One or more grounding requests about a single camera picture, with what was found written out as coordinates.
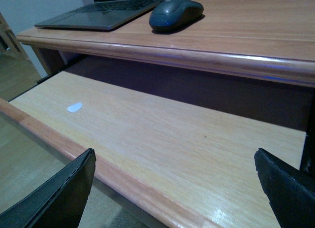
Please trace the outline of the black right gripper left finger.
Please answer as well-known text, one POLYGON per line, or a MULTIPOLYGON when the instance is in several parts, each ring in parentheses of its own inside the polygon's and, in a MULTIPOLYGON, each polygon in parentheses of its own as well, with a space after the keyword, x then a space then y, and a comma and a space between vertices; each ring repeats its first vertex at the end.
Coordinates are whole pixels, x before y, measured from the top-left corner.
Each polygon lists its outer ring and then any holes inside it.
POLYGON ((95 173, 95 151, 87 149, 24 199, 1 213, 2 228, 76 228, 95 173))

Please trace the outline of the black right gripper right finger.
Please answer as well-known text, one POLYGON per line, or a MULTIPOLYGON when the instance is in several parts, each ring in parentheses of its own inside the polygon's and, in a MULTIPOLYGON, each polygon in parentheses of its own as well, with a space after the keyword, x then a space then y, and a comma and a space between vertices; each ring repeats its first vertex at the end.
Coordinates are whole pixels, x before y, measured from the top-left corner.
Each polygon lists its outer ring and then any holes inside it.
POLYGON ((315 226, 315 180, 265 149, 254 155, 261 187, 282 228, 315 226))

